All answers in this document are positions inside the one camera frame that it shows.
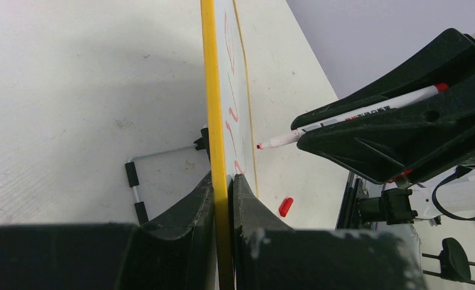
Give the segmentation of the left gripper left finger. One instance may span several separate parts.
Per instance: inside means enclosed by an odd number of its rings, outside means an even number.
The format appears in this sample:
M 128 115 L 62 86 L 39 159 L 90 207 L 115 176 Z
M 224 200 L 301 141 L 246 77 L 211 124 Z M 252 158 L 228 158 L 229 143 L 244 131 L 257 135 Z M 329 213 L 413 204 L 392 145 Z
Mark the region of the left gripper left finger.
M 0 289 L 211 289 L 213 198 L 206 175 L 140 226 L 0 226 Z

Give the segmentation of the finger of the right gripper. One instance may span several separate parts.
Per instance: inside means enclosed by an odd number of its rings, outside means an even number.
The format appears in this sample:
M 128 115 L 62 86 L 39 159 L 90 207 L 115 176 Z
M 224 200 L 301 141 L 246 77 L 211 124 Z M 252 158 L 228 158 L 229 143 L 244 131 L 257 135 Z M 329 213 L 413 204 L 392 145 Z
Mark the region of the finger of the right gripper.
M 437 83 L 455 85 L 475 72 L 475 39 L 448 28 L 408 60 L 349 96 L 296 117 L 290 129 Z
M 475 74 L 414 105 L 311 131 L 297 147 L 376 184 L 475 169 Z

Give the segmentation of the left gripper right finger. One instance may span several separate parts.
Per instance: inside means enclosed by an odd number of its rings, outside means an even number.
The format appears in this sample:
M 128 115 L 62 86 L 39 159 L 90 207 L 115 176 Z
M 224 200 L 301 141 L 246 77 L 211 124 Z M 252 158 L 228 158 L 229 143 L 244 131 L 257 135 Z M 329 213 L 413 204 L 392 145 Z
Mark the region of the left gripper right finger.
M 238 289 L 425 289 L 408 246 L 390 233 L 295 230 L 253 194 L 242 174 L 232 181 Z

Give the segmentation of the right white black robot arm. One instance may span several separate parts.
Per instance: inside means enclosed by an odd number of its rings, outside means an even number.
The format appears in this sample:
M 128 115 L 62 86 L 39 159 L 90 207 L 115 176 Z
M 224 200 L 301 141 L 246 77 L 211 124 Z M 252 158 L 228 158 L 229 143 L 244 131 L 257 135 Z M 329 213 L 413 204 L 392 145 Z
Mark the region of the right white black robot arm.
M 296 117 L 299 149 L 374 183 L 377 198 L 350 192 L 338 227 L 411 224 L 444 215 L 446 185 L 475 170 L 475 39 L 454 28 L 348 97 Z

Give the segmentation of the red white marker pen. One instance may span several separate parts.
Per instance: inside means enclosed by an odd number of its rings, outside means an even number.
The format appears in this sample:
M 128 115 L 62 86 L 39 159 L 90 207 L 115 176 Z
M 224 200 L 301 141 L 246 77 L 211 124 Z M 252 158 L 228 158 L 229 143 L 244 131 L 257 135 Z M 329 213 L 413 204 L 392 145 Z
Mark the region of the red white marker pen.
M 273 137 L 269 141 L 258 143 L 257 149 L 262 150 L 292 144 L 297 142 L 300 137 L 302 137 L 309 131 L 313 131 L 315 129 L 319 129 L 343 121 L 349 121 L 361 117 L 368 117 L 370 115 L 386 112 L 391 109 L 403 108 L 408 105 L 421 102 L 427 98 L 433 97 L 436 94 L 445 92 L 448 89 L 449 86 L 446 83 L 439 83 L 416 91 L 412 91 L 407 94 L 399 95 L 398 97 L 389 100 L 380 101 L 372 105 L 364 106 L 355 110 L 351 110 L 349 112 L 344 112 L 333 117 L 328 117 L 321 121 L 316 121 L 314 123 L 294 129 L 287 134 Z

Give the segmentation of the yellow framed whiteboard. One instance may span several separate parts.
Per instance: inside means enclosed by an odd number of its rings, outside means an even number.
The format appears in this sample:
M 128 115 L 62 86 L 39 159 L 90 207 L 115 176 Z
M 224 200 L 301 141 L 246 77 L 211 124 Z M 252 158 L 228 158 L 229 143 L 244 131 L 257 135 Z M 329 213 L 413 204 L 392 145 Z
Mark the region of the yellow framed whiteboard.
M 231 181 L 257 192 L 249 77 L 237 1 L 201 1 L 211 177 L 220 289 L 235 288 Z

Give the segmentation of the red marker cap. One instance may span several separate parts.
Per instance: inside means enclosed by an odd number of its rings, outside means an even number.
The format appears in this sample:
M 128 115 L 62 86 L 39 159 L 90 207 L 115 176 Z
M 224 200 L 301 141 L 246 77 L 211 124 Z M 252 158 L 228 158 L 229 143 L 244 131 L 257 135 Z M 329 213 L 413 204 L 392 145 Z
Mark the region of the red marker cap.
M 284 218 L 287 216 L 292 204 L 293 204 L 293 198 L 287 197 L 285 198 L 282 202 L 281 205 L 279 206 L 278 212 L 279 215 Z

